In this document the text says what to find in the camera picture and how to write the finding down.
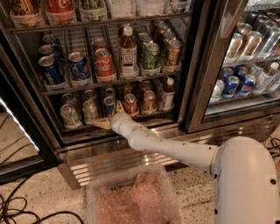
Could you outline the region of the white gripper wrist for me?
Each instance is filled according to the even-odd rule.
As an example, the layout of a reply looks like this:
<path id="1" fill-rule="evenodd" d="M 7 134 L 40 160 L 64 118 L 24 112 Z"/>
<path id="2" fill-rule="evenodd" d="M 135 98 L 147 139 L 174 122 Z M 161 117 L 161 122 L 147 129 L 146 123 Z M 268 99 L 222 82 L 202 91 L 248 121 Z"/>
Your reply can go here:
<path id="1" fill-rule="evenodd" d="M 109 120 L 101 118 L 93 120 L 96 127 L 104 130 L 112 129 L 115 133 L 125 137 L 127 140 L 144 133 L 142 124 L 135 122 L 128 114 L 125 113 L 120 100 L 116 100 L 116 114 Z"/>

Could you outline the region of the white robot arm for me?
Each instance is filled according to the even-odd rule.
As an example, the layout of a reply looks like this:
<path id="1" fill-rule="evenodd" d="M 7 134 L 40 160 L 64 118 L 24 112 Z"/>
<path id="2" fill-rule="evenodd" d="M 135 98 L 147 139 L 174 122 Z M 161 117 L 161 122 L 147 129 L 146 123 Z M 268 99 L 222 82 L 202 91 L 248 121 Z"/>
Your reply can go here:
<path id="1" fill-rule="evenodd" d="M 255 139 L 236 136 L 219 146 L 163 139 L 135 122 L 121 105 L 94 125 L 113 130 L 136 151 L 159 153 L 210 173 L 215 224 L 279 224 L 277 168 L 267 148 Z"/>

